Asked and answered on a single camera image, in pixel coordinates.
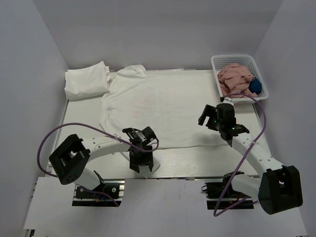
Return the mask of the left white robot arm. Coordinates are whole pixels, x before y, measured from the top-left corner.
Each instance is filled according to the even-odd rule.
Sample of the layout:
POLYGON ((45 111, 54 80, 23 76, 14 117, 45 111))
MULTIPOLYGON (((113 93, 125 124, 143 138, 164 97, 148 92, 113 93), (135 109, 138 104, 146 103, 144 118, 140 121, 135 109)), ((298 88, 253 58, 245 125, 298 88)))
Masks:
POLYGON ((104 132, 105 136, 82 139, 76 134, 68 136, 50 155, 49 161, 61 184, 75 183, 87 188, 93 197, 104 192, 101 176, 88 169, 86 164, 96 158, 115 153, 129 154, 129 168, 144 178, 149 178, 160 163, 153 156, 151 143, 158 140, 148 126, 143 130, 125 128, 122 130, 129 140, 104 132))

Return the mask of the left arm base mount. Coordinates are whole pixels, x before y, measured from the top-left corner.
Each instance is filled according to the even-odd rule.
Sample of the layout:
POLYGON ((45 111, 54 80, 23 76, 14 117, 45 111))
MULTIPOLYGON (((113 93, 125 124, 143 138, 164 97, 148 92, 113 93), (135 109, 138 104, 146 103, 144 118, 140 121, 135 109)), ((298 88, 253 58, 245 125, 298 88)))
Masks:
POLYGON ((118 207, 121 204, 124 193, 123 180, 105 180, 103 190, 98 189, 101 194, 94 194, 75 186, 72 206, 80 207, 118 207))

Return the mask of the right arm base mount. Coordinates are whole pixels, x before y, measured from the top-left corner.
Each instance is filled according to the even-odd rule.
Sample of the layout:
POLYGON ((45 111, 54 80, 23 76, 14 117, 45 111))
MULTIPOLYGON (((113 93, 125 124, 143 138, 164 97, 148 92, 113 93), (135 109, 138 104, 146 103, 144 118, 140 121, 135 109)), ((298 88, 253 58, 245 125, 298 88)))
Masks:
MULTIPOLYGON (((208 210, 214 210, 223 189, 224 185, 222 182, 207 182, 202 186, 201 191, 206 194, 206 204, 208 210)), ((244 197, 245 194, 233 191, 231 188, 229 188, 225 192, 218 209, 223 210, 230 205, 242 200, 244 197)), ((252 198, 248 198, 243 203, 233 207, 233 209, 253 209, 254 204, 255 202, 252 200, 252 198)))

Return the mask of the white plastic basket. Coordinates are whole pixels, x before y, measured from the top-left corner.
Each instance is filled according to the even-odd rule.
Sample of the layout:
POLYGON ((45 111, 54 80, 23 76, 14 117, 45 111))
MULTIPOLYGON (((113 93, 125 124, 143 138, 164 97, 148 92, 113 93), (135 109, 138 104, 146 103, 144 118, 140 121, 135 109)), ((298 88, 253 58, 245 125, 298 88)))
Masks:
MULTIPOLYGON (((216 81, 220 96, 222 97, 224 95, 222 94, 217 75, 225 66, 227 66, 229 64, 234 64, 234 63, 246 66, 249 69, 249 71, 262 84, 262 92, 258 95, 258 97, 254 97, 254 98, 258 101, 267 99, 269 96, 269 93, 268 93, 267 87, 265 85, 265 82, 263 80, 263 77, 259 71, 259 68, 258 68, 255 60, 250 55, 241 55, 241 54, 212 56, 211 64, 212 64, 212 68, 213 68, 213 72, 214 72, 214 76, 215 76, 215 81, 216 81)), ((236 94, 229 94, 229 95, 226 95, 224 97, 232 98, 234 104, 237 104, 237 103, 239 103, 239 104, 254 103, 254 101, 252 99, 250 99, 249 96, 250 95, 243 94, 243 93, 236 93, 236 94)))

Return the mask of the pink t shirt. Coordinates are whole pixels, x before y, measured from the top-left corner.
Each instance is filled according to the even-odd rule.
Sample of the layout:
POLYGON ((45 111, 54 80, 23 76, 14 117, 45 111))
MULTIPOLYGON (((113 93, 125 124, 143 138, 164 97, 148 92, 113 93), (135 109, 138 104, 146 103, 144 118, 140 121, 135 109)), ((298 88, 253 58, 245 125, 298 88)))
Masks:
POLYGON ((251 97, 258 97, 256 93, 250 91, 249 86, 254 81, 255 76, 246 66, 234 63, 225 66, 217 75, 222 94, 243 93, 251 97))

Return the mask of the blue t shirt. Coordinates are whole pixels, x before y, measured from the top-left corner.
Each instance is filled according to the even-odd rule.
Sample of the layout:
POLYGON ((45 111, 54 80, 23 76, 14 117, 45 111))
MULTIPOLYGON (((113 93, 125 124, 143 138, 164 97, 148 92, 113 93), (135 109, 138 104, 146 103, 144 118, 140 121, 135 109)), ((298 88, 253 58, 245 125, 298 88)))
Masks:
POLYGON ((253 81, 250 82, 249 90, 252 93, 256 93, 257 95, 259 95, 262 92, 262 84, 256 77, 254 78, 253 81))

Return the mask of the folded white t shirt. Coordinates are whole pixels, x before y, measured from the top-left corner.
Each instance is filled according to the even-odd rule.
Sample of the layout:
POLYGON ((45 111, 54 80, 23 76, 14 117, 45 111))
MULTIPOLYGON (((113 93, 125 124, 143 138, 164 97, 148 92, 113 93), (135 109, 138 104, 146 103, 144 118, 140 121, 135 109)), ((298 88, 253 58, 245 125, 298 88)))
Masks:
POLYGON ((103 61, 83 69, 65 72, 65 94, 70 101, 97 97, 110 92, 115 74, 103 61))

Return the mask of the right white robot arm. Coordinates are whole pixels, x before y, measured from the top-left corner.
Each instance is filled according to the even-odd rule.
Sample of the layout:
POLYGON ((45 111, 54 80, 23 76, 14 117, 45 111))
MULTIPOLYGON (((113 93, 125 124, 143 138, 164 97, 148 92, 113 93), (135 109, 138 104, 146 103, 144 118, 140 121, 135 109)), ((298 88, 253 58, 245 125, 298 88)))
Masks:
POLYGON ((218 131, 221 138, 230 147, 239 152, 242 161, 248 161, 255 169, 259 178, 252 178, 237 168, 224 175, 218 189, 206 184, 207 195, 214 198, 218 193, 218 200, 214 207, 214 216, 220 215, 217 211, 223 198, 240 196, 240 200, 225 208, 229 210, 247 198, 259 202, 262 209, 269 215, 300 207, 303 204, 301 178, 299 170, 291 165, 286 166, 273 158, 264 150, 249 130, 238 124, 233 105, 219 104, 216 107, 206 105, 198 119, 199 125, 206 125, 208 129, 218 131))

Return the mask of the white printed t shirt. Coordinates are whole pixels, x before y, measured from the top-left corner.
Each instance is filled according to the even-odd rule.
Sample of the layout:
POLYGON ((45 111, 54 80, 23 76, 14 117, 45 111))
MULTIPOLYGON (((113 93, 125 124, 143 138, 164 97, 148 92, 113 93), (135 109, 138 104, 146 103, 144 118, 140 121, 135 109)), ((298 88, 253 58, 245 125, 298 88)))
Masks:
POLYGON ((128 127, 151 127, 159 139, 157 178, 222 176, 235 169, 238 153, 218 132, 198 124, 205 105, 218 102, 210 70, 131 66, 117 73, 101 99, 100 126, 117 135, 128 127))

